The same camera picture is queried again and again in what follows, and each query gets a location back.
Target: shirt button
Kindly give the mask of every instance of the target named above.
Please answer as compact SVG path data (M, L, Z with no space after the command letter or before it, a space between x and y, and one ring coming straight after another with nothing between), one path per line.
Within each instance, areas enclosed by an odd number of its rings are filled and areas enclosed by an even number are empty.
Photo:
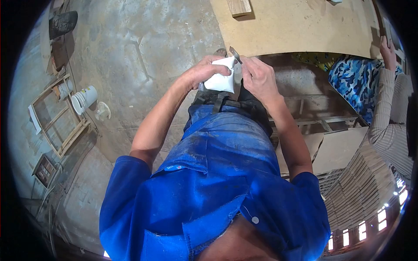
M251 221L252 221L254 224L258 224L258 222L259 222L260 220L259 220L257 217L252 217Z

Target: white bucket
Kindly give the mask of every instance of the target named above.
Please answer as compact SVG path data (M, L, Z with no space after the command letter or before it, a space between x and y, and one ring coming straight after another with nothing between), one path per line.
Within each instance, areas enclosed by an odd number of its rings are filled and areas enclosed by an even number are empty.
M67 80L67 85L68 85L68 91L67 91L67 87L65 86L65 83L61 83L60 85L58 85L60 100L65 99L65 97L67 97L68 94L73 91L73 83L71 80Z
M92 85L71 96L71 103L73 104L73 108L78 115L81 115L83 112L85 112L87 108L90 107L96 100L97 91Z

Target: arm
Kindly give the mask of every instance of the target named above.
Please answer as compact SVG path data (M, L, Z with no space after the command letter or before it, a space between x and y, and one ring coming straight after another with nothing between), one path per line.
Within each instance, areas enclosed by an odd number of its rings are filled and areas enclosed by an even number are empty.
M370 127L369 140L376 149L383 152L390 147L395 134L405 132L406 128L402 124L389 124L395 90L396 54L392 41L390 47L388 47L386 36L381 37L380 52L386 68L380 69L379 93Z
M240 59L244 88L264 105L276 124L290 180L305 171L312 173L308 147L277 89L273 68L255 57Z
M199 83L215 73L224 76L231 74L224 65L212 65L221 56L205 56L197 65L184 72L168 89L160 101L142 121L135 134L129 155L145 161L152 169L153 162L160 152L181 103L191 90L196 90Z

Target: camouflage fabric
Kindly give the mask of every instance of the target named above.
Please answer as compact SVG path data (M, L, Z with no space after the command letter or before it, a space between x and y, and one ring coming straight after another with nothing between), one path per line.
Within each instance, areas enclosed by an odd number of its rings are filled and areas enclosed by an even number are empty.
M332 66L328 82L353 109L370 125L379 88L383 60L371 60L343 55ZM402 73L397 66L395 76Z

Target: white paper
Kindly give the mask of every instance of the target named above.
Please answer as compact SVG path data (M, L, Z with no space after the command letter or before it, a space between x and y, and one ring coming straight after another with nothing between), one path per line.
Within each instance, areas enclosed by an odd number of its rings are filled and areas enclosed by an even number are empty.
M35 125L36 134L38 134L38 133L41 132L41 126L39 125L39 122L35 117L35 112L33 111L32 105L29 105L28 110L29 110L29 114L31 115L31 119L33 121L33 124Z
M235 57L233 56L213 61L212 64L220 64L228 67L229 70L231 70L231 75L223 76L220 73L213 75L204 83L206 89L214 91L228 91L234 93L234 63Z

